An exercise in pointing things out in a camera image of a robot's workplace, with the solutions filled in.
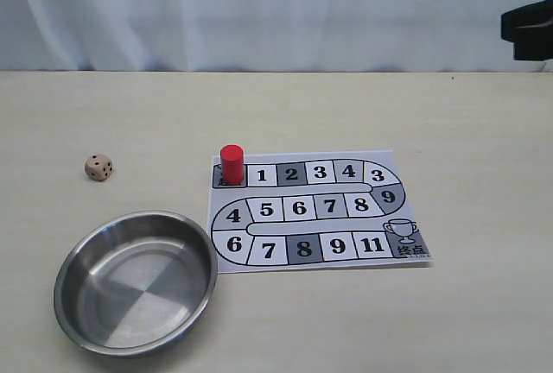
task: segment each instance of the red cylinder game piece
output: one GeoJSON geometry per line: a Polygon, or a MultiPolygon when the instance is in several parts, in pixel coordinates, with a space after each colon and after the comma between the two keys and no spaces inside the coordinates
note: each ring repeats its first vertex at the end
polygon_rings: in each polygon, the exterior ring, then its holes
{"type": "Polygon", "coordinates": [[[221,149],[223,181],[229,186],[238,186],[244,180],[244,150],[235,144],[221,149]]]}

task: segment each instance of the trophy icon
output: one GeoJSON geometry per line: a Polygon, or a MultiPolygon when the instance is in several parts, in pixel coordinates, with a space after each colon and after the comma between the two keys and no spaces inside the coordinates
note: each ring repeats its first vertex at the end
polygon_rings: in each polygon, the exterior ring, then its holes
{"type": "Polygon", "coordinates": [[[401,237],[399,243],[414,243],[409,237],[417,231],[416,223],[410,219],[398,218],[390,219],[384,224],[384,229],[401,237]]]}

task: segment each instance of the printed number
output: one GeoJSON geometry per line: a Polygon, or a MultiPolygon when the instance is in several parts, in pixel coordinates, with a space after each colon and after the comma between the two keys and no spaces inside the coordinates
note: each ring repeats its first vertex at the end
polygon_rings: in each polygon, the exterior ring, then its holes
{"type": "Polygon", "coordinates": [[[296,215],[302,215],[308,211],[308,208],[305,207],[305,202],[295,202],[292,205],[292,210],[296,215]]]}
{"type": "Polygon", "coordinates": [[[297,170],[294,168],[286,169],[286,180],[297,180],[297,170]]]}
{"type": "Polygon", "coordinates": [[[363,198],[355,200],[355,209],[360,212],[366,212],[369,210],[369,205],[366,203],[366,200],[363,198]]]}
{"type": "Polygon", "coordinates": [[[355,177],[355,172],[353,171],[353,166],[348,164],[342,174],[346,174],[347,177],[355,177]]]}
{"type": "Polygon", "coordinates": [[[380,244],[380,239],[378,239],[377,237],[371,240],[369,240],[368,238],[361,239],[361,242],[365,246],[365,252],[384,252],[384,250],[382,249],[382,245],[380,244]],[[375,250],[371,249],[371,241],[375,244],[375,250]]]}
{"type": "Polygon", "coordinates": [[[263,243],[261,248],[268,248],[265,252],[265,258],[269,259],[273,256],[273,250],[275,250],[276,243],[263,243]]]}
{"type": "Polygon", "coordinates": [[[301,242],[298,242],[297,244],[297,255],[299,256],[310,256],[313,251],[311,250],[311,248],[309,248],[309,242],[307,241],[301,241],[301,242]]]}
{"type": "Polygon", "coordinates": [[[226,247],[231,252],[238,252],[242,249],[242,244],[240,243],[241,240],[241,237],[231,237],[226,243],[226,247]]]}
{"type": "Polygon", "coordinates": [[[319,179],[323,179],[323,178],[327,177],[327,172],[325,172],[325,168],[323,166],[315,167],[314,171],[317,172],[317,173],[315,173],[315,177],[317,177],[319,179]]]}
{"type": "Polygon", "coordinates": [[[232,221],[233,223],[237,223],[240,221],[240,214],[238,212],[238,209],[234,209],[232,212],[228,214],[226,217],[228,220],[232,221]]]}
{"type": "Polygon", "coordinates": [[[272,206],[272,203],[262,203],[261,204],[261,211],[259,213],[261,213],[263,216],[272,215],[275,211],[273,210],[273,208],[271,206],[272,206]]]}
{"type": "Polygon", "coordinates": [[[384,175],[382,174],[382,172],[380,170],[372,170],[371,171],[371,174],[374,176],[372,179],[374,181],[382,181],[384,180],[384,175]]]}
{"type": "Polygon", "coordinates": [[[325,205],[328,206],[328,213],[332,213],[334,211],[334,205],[336,205],[336,199],[325,199],[325,205]]]}
{"type": "Polygon", "coordinates": [[[396,201],[396,195],[392,192],[389,192],[387,190],[384,190],[382,192],[382,198],[384,199],[384,202],[386,203],[393,203],[396,201]]]}
{"type": "Polygon", "coordinates": [[[330,246],[332,246],[332,252],[334,254],[341,254],[346,250],[346,243],[341,239],[333,239],[330,241],[330,246]]]}

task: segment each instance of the bowl rim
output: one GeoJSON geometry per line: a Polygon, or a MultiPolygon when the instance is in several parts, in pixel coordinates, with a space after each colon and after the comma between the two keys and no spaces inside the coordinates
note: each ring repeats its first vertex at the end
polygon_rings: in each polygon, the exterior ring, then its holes
{"type": "Polygon", "coordinates": [[[165,347],[166,345],[169,345],[170,343],[176,341],[178,338],[184,335],[184,333],[187,330],[189,330],[193,324],[195,324],[195,322],[200,318],[200,316],[204,312],[208,302],[211,299],[211,296],[213,295],[213,290],[217,282],[217,275],[218,275],[217,254],[215,253],[215,248],[213,247],[211,238],[207,235],[206,231],[199,224],[194,222],[191,218],[188,218],[187,216],[184,216],[180,213],[157,210],[157,209],[126,213],[124,215],[118,216],[117,218],[113,218],[103,223],[100,226],[97,226],[94,230],[90,231],[85,237],[83,237],[67,254],[65,260],[61,264],[60,270],[58,271],[58,275],[56,276],[55,284],[54,284],[55,318],[57,319],[58,324],[61,327],[61,330],[75,344],[77,344],[79,347],[83,349],[86,349],[94,353],[98,353],[106,356],[114,356],[114,357],[134,357],[134,356],[143,355],[156,350],[160,350],[162,347],[165,347]],[[166,218],[179,220],[182,223],[187,224],[188,226],[191,226],[203,238],[207,246],[207,250],[209,253],[209,260],[211,264],[211,273],[209,275],[206,292],[204,293],[200,303],[196,306],[194,311],[188,316],[188,318],[184,322],[182,322],[178,327],[176,327],[169,334],[166,334],[165,336],[158,338],[155,341],[152,341],[145,345],[126,347],[126,348],[112,348],[112,347],[106,347],[103,345],[96,345],[88,341],[87,339],[85,339],[81,334],[79,334],[69,323],[66,315],[64,314],[62,303],[61,303],[62,302],[61,290],[67,278],[67,269],[71,264],[71,262],[73,261],[73,259],[79,254],[79,252],[100,232],[104,231],[109,227],[112,227],[115,224],[119,224],[120,222],[123,222],[125,220],[130,220],[133,218],[140,218],[145,216],[163,216],[166,218]]]}

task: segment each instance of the black object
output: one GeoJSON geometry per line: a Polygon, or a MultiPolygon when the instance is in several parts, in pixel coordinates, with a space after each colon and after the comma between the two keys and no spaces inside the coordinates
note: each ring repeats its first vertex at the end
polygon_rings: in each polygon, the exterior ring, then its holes
{"type": "Polygon", "coordinates": [[[553,58],[553,0],[505,12],[501,15],[501,39],[513,43],[515,60],[553,58]]]}

